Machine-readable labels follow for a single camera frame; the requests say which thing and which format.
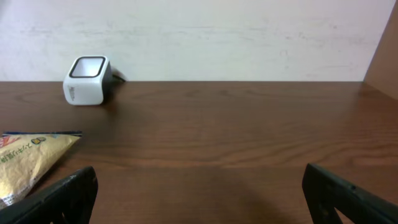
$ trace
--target white cube device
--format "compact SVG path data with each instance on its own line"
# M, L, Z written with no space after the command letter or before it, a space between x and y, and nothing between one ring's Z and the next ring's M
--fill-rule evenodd
M63 93L71 105L99 105L111 89L111 64L105 56L75 60L63 81Z

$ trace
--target yellow plastic bag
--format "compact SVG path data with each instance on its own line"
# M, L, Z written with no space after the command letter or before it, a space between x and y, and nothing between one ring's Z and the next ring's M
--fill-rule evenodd
M69 134L0 138L0 209L22 200L79 138Z

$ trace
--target white wall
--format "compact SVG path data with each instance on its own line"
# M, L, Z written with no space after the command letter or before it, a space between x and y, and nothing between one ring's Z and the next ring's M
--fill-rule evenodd
M0 0L0 80L361 81L394 0Z

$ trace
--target wooden table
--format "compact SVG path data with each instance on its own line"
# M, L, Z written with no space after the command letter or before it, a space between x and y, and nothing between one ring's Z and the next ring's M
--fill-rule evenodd
M125 83L72 106L0 83L1 131L82 130L40 187L93 166L92 223L311 223L308 162L398 203L398 104L362 83Z

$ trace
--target wooden panel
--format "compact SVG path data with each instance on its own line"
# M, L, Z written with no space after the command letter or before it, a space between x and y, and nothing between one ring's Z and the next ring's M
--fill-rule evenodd
M383 93L398 99L398 4L365 76L365 82Z
M38 189L93 166L92 223L311 223L308 162L398 203L398 105L366 84L125 83L72 106L0 83L0 102L0 131L83 131Z

